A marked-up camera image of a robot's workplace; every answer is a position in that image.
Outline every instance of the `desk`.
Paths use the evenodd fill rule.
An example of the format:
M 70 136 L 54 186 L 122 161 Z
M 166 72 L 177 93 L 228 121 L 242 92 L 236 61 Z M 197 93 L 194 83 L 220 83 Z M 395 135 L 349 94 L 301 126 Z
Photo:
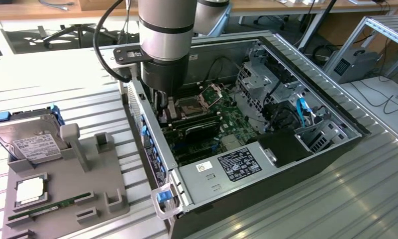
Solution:
M 68 2 L 66 0 L 56 0 L 54 2 Z M 0 51 L 2 55 L 14 54 L 12 45 L 9 44 L 5 32 L 2 29 L 8 26 L 33 26 L 48 23 L 54 24 L 82 24 L 94 23 L 98 21 L 104 10 L 81 11 L 78 1 L 76 5 L 69 6 L 69 11 L 62 11 L 52 7 L 46 7 L 38 3 L 37 0 L 14 0 L 10 5 L 0 5 Z M 309 5 L 302 3 L 284 5 L 273 0 L 232 0 L 233 9 L 230 16 L 258 16 L 258 15 L 285 15 L 285 14 L 306 14 Z M 314 20 L 305 34 L 301 45 L 310 36 L 311 30 L 321 19 L 327 2 L 313 6 L 311 13 L 315 13 Z M 398 0 L 390 0 L 393 14 L 398 9 Z M 378 5 L 354 5 L 347 0 L 338 0 L 330 12 L 355 12 L 355 11 L 374 11 L 379 8 Z M 138 19 L 137 1 L 133 1 L 130 10 L 130 20 Z M 116 9 L 106 19 L 106 21 L 124 22 L 125 10 Z

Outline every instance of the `black plastic bracket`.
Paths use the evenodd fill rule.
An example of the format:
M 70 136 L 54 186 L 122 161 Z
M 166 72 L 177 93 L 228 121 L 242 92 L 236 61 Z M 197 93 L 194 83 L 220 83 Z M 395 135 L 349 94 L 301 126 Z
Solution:
M 118 65 L 128 65 L 132 63 L 153 60 L 140 46 L 124 46 L 114 48 L 113 56 Z

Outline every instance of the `gray plastic block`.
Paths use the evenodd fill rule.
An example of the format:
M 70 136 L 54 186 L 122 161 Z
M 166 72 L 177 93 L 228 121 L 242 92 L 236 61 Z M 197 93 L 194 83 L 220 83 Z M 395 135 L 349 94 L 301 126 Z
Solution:
M 62 125 L 60 127 L 60 137 L 65 142 L 69 143 L 69 145 L 73 149 L 74 155 L 80 161 L 82 170 L 84 170 L 84 172 L 88 172 L 90 170 L 90 167 L 88 165 L 86 156 L 82 151 L 80 140 L 78 140 L 78 138 L 80 138 L 78 125 L 76 123 Z
M 60 151 L 61 157 L 64 158 L 64 160 L 74 158 L 74 152 L 72 148 L 64 149 Z
M 29 235 L 24 235 L 24 236 L 18 237 L 18 238 L 14 238 L 14 239 L 33 239 L 33 237 L 29 236 Z
M 6 237 L 6 239 L 32 239 L 34 235 L 34 232 L 32 230 L 24 230 L 21 232 L 17 232 L 14 235 Z
M 70 156 L 65 157 L 64 151 L 69 152 L 66 155 L 70 155 L 72 149 L 61 151 L 65 159 L 48 161 L 36 165 L 32 170 L 18 173 L 9 170 L 4 224 L 12 225 L 12 227 L 2 227 L 2 238 L 6 238 L 26 229 L 34 232 L 36 239 L 58 238 L 128 213 L 129 204 L 126 203 L 126 190 L 122 180 L 118 155 L 114 149 L 112 136 L 109 135 L 109 137 L 110 139 L 108 139 L 108 144 L 110 144 L 113 149 L 102 153 L 97 153 L 94 137 L 80 140 L 81 149 L 85 153 L 88 164 L 90 166 L 90 171 L 88 172 L 84 172 L 80 167 L 80 162 L 74 157 L 74 154 L 72 158 Z M 44 173 L 48 174 L 46 192 L 50 198 L 48 204 L 73 198 L 74 196 L 81 195 L 80 192 L 93 192 L 96 200 L 90 198 L 89 194 L 85 199 L 80 200 L 80 203 L 74 203 L 73 206 L 60 208 L 58 210 L 53 210 L 30 218 L 26 217 L 8 221 L 8 218 L 14 215 L 16 182 L 24 178 L 29 178 Z M 116 195 L 116 197 L 105 200 L 105 192 L 106 195 Z M 124 200 L 124 205 L 118 204 L 117 201 L 120 201 L 120 199 Z M 122 209 L 110 212 L 106 204 L 108 201 L 108 204 L 110 204 L 110 210 L 116 210 L 118 206 L 122 206 Z M 77 223 L 74 213 L 92 207 L 96 207 L 96 211 L 100 213 L 98 217 L 90 217 L 88 221 L 81 224 Z
M 113 144 L 109 143 L 113 141 L 113 138 L 108 133 L 94 134 L 94 140 L 96 140 L 97 153 L 104 153 L 113 149 L 112 147 Z
M 74 214 L 78 224 L 85 223 L 98 218 L 98 211 L 96 207 L 85 209 Z
M 33 165 L 28 159 L 12 161 L 10 154 L 8 155 L 8 158 L 6 158 L 6 164 L 10 167 L 10 169 L 14 171 L 14 173 L 33 169 Z
M 124 202 L 120 189 L 117 189 L 116 197 L 108 197 L 106 193 L 104 193 L 104 196 L 105 196 L 105 205 L 110 213 L 124 208 L 125 202 Z
M 77 206 L 81 206 L 82 204 L 89 203 L 97 199 L 97 195 L 94 194 L 94 192 L 89 192 L 89 193 L 90 193 L 90 196 L 74 200 L 74 204 Z
M 33 222 L 33 218 L 29 215 L 26 215 L 26 216 L 22 216 L 21 218 L 12 220 L 12 221 L 8 221 L 5 225 L 9 226 L 10 228 L 13 228 L 13 227 L 17 227 L 29 222 Z

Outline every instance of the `hard drive label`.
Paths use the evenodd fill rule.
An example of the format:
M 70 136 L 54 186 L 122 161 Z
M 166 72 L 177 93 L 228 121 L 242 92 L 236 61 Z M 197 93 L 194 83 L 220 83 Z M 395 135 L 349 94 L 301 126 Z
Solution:
M 248 148 L 218 157 L 218 161 L 232 182 L 262 170 Z
M 41 159 L 60 154 L 60 150 L 50 134 L 24 138 L 13 141 L 28 160 Z

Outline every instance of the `green circuit board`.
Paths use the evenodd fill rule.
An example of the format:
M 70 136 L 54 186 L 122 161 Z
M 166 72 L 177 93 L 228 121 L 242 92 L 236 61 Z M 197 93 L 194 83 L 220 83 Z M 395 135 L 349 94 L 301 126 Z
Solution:
M 218 96 L 212 87 L 202 92 L 202 99 L 205 103 L 210 105 L 216 102 L 209 107 L 209 110 L 212 112 L 220 112 L 218 118 L 222 118 L 218 132 L 216 132 L 212 137 L 196 143 L 186 144 L 180 141 L 180 134 L 177 131 L 162 129 L 176 161 L 180 165 L 190 164 L 230 150 L 232 148 L 225 146 L 228 145 L 226 136 L 229 136 L 229 138 L 234 141 L 232 146 L 245 145 L 248 140 L 257 136 L 257 131 L 249 124 L 248 119 L 242 115 L 237 106 L 233 105 L 233 99 L 224 88 L 221 89 L 221 96 L 222 97 Z

